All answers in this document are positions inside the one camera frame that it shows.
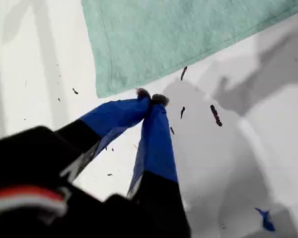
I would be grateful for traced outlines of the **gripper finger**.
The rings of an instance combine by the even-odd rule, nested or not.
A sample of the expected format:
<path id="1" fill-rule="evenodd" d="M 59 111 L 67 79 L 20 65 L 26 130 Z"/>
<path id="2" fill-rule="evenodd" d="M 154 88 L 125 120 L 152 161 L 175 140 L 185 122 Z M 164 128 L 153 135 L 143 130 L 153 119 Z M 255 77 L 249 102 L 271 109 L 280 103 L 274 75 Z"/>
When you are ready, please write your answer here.
<path id="1" fill-rule="evenodd" d="M 133 176 L 127 197 L 139 201 L 152 199 L 165 207 L 183 208 L 169 122 L 168 98 L 153 95 L 144 118 Z"/>
<path id="2" fill-rule="evenodd" d="M 61 171 L 60 176 L 76 178 L 113 140 L 144 119 L 149 112 L 150 101 L 149 92 L 139 88 L 135 99 L 104 103 L 57 130 L 80 153 Z"/>

